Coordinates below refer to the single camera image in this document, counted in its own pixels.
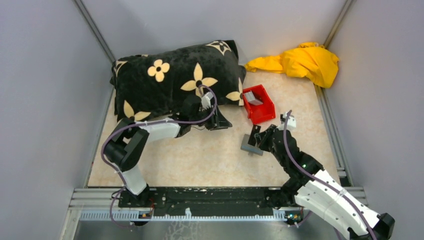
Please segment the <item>black credit card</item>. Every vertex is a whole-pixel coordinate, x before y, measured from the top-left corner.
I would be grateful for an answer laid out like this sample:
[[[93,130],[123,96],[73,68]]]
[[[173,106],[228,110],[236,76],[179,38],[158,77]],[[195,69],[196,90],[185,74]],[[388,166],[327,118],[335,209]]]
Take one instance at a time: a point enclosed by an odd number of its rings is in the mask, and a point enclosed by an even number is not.
[[[257,145],[257,140],[256,140],[255,135],[258,134],[260,132],[260,130],[261,130],[261,126],[260,125],[254,124],[252,126],[250,135],[248,137],[248,142],[247,142],[249,145],[251,145],[253,147],[255,147]]]

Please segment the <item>yellow cloth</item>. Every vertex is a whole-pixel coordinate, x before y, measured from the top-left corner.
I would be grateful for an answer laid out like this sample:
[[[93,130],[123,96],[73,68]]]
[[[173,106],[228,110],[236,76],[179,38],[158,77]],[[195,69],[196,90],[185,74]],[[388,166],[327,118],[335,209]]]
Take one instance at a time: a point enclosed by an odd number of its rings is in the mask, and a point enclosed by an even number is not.
[[[258,70],[286,74],[291,78],[307,78],[313,84],[329,89],[339,72],[339,57],[317,42],[304,42],[278,55],[250,60],[244,67],[249,72]]]

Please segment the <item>black floral pillow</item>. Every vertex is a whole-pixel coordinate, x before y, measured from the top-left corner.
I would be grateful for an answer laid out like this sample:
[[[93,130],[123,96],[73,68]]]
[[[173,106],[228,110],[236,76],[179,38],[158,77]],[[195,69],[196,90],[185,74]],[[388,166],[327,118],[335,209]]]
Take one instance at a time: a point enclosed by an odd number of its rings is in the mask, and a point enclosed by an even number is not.
[[[213,91],[218,105],[243,106],[246,68],[234,40],[119,58],[111,67],[117,120],[148,121],[181,110],[188,96]]]

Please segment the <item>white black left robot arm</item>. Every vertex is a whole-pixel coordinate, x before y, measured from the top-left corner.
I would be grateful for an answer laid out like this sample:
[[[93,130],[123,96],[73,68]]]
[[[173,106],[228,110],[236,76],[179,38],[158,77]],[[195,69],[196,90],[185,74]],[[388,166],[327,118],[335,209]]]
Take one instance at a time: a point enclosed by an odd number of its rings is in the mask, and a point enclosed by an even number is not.
[[[188,96],[179,111],[161,120],[124,118],[106,139],[101,147],[101,158],[117,171],[124,190],[136,206],[144,207],[150,200],[149,185],[138,169],[146,144],[182,137],[193,125],[209,131],[232,127],[219,110],[215,96],[208,92],[202,97]]]

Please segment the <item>grey leather card holder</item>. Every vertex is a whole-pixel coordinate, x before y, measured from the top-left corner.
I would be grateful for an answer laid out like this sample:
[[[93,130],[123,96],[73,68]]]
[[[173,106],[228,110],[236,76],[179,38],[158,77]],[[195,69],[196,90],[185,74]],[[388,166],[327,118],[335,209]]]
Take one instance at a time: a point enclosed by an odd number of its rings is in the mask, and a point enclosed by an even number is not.
[[[248,154],[250,156],[253,156],[253,155],[263,156],[263,154],[264,154],[263,150],[259,149],[255,145],[249,144],[249,139],[250,139],[250,135],[244,134],[244,136],[242,138],[240,149],[245,151],[245,152],[248,152]]]

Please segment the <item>red plastic bin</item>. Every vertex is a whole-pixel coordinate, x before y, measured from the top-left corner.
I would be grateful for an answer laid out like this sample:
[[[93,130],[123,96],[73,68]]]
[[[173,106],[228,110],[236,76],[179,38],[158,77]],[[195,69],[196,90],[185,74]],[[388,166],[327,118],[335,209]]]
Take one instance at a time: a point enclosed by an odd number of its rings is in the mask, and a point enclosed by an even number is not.
[[[245,94],[248,92],[252,92],[254,97],[261,101],[262,104],[253,105],[249,103],[245,97]],[[250,119],[254,125],[259,125],[276,117],[275,105],[262,84],[244,88],[242,93],[247,118]]]

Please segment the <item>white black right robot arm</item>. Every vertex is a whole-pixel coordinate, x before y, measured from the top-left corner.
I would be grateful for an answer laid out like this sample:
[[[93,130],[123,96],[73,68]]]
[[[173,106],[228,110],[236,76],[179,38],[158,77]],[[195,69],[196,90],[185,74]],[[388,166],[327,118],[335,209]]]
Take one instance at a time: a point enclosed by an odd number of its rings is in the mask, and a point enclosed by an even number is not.
[[[289,130],[272,124],[254,138],[258,147],[271,153],[289,175],[280,191],[269,197],[273,207],[286,204],[307,208],[347,240],[392,237],[395,219],[370,209],[339,185],[320,162],[300,150]]]

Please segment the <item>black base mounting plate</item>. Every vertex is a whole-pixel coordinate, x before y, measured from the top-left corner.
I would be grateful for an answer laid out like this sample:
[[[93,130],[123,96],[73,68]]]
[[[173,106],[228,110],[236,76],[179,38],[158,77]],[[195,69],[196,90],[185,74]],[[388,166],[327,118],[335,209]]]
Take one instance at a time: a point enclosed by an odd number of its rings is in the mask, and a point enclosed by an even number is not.
[[[150,187],[139,196],[124,190],[120,208],[147,208],[154,217],[268,217],[300,220],[307,214],[280,187]]]

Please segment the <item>stack of credit cards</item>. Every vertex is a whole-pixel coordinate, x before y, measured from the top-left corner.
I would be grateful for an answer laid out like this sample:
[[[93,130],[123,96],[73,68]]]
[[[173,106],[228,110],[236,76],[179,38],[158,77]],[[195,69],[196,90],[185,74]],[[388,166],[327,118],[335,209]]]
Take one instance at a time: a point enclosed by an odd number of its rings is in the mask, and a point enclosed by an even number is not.
[[[243,96],[250,105],[260,106],[263,104],[263,102],[257,98],[252,91],[245,92]]]

